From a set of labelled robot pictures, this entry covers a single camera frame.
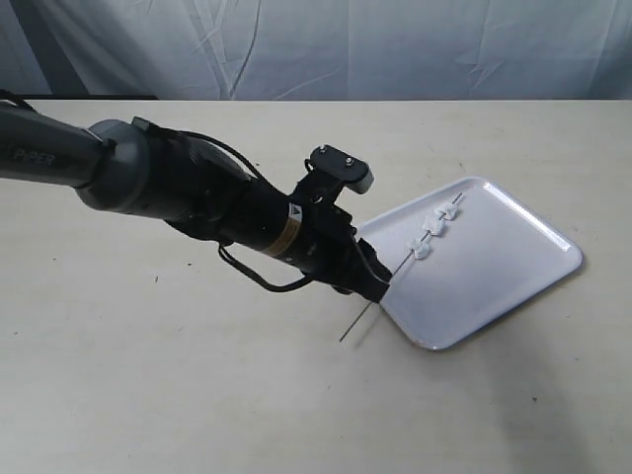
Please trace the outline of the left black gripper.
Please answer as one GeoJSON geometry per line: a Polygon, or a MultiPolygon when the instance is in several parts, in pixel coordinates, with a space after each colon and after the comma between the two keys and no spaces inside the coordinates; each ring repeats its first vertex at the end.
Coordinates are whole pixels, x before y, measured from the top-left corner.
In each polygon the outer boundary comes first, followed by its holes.
{"type": "Polygon", "coordinates": [[[379,303],[389,289],[391,272],[367,241],[356,241],[351,216],[323,202],[293,203],[292,211],[297,207],[300,227],[288,248],[288,263],[314,281],[379,303]]]}

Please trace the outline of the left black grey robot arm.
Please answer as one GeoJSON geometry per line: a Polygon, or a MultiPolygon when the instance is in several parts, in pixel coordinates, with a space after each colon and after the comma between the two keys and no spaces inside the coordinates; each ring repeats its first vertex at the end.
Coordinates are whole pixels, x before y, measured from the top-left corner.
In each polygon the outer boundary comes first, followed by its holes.
{"type": "Polygon", "coordinates": [[[285,291],[321,282],[381,300],[392,274],[337,205],[343,189],[369,190],[369,166],[330,145],[314,149],[304,166],[305,176],[284,194],[241,153],[210,136],[145,118],[78,127],[9,92],[1,95],[3,178],[69,187],[93,209],[158,219],[190,238],[213,241],[226,264],[256,283],[262,276],[232,256],[231,245],[298,269],[300,278],[285,291]]]}

